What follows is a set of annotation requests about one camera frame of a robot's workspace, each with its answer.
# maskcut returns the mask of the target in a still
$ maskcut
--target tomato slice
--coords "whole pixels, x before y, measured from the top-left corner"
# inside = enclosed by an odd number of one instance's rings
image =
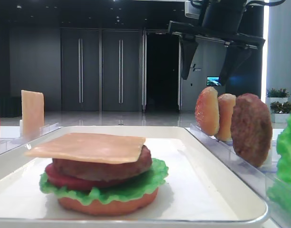
[[[111,180],[111,181],[92,181],[83,180],[67,175],[60,174],[54,168],[53,163],[45,168],[45,173],[48,176],[48,181],[56,187],[67,186],[69,190],[91,191],[93,187],[108,188],[125,182],[126,180]]]

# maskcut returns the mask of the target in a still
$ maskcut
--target tray rim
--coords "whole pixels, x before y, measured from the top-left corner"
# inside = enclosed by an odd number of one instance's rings
[[[180,126],[128,126],[128,125],[123,125],[123,126],[118,126],[118,125],[91,125],[91,126],[79,126],[79,125],[74,125],[74,126],[64,126],[64,127],[59,127],[58,129],[55,129],[49,133],[46,133],[44,135],[41,135],[38,138],[35,138],[29,142],[24,142],[22,145],[17,146],[9,151],[6,151],[5,153],[0,154],[1,156],[7,155],[8,153],[10,153],[13,150],[16,150],[22,146],[25,146],[35,140],[39,140],[43,137],[48,137],[51,134],[55,133],[56,131],[62,131],[64,128],[72,128],[72,127],[78,127],[78,128],[90,128],[90,127],[101,127],[101,128],[112,128],[112,127],[117,127],[117,128],[174,128],[174,129],[181,129],[184,130],[185,132],[187,132],[189,135],[191,135],[195,140],[197,140],[202,146],[204,146],[215,158],[218,159],[219,162],[221,162],[227,169],[228,171],[230,171],[231,173],[233,173],[242,183],[246,184],[246,186],[253,192],[256,194],[257,197],[259,197],[264,205],[265,205],[265,213],[263,215],[261,215],[258,218],[255,219],[251,219],[251,220],[240,220],[240,221],[233,221],[233,220],[166,220],[166,219],[144,219],[144,220],[138,220],[138,221],[130,221],[130,220],[63,220],[63,219],[26,219],[26,218],[0,218],[0,223],[3,224],[11,224],[11,223],[16,223],[19,222],[20,224],[54,224],[54,225],[61,225],[61,224],[71,224],[71,225],[78,225],[78,224],[88,224],[88,225],[117,225],[117,227],[119,227],[119,225],[121,224],[126,224],[126,227],[128,225],[133,226],[133,225],[140,225],[140,224],[144,224],[144,225],[173,225],[173,224],[177,224],[177,225],[183,225],[183,226],[187,226],[187,225],[212,225],[212,226],[217,226],[217,227],[223,227],[223,225],[225,225],[225,227],[227,226],[254,226],[254,225],[261,225],[263,224],[265,221],[267,221],[269,219],[269,215],[270,215],[270,208],[269,205],[267,203],[267,201],[252,187],[250,186],[250,184],[248,184],[247,182],[245,182],[239,175],[237,175],[232,169],[230,169],[227,164],[225,164],[218,156],[216,156],[214,153],[212,153],[212,151],[201,141],[199,140],[192,132],[190,132],[187,128],[184,127],[180,127]]]

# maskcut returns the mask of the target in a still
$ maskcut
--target reflective floor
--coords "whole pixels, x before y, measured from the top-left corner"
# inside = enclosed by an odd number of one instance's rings
[[[2,126],[19,126],[21,117],[1,118]],[[189,127],[195,123],[194,113],[140,112],[46,112],[45,124],[73,125],[147,125]],[[273,123],[273,128],[285,128],[285,123]]]

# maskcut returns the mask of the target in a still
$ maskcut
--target doorway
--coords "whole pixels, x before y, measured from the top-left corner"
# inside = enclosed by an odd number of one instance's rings
[[[146,112],[178,112],[178,36],[147,34]]]

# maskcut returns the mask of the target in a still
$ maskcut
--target door handle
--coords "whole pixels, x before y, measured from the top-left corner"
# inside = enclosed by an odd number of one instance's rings
[[[78,40],[78,70],[79,103],[81,103],[81,39]]]
[[[121,40],[121,103],[123,104],[123,40]]]
[[[121,40],[119,40],[118,102],[121,104]]]
[[[83,60],[83,39],[81,43],[81,103],[84,102],[84,60]]]

